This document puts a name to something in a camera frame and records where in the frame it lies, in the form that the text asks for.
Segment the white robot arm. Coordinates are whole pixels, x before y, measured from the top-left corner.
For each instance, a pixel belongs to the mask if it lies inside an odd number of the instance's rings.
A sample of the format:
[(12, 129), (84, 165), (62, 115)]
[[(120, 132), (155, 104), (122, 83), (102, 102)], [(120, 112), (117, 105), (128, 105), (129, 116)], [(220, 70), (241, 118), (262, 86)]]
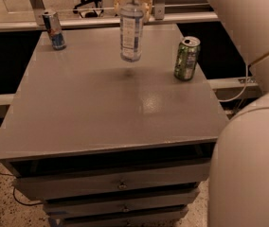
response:
[(269, 0), (207, 1), (263, 92), (217, 140), (208, 227), (269, 227)]

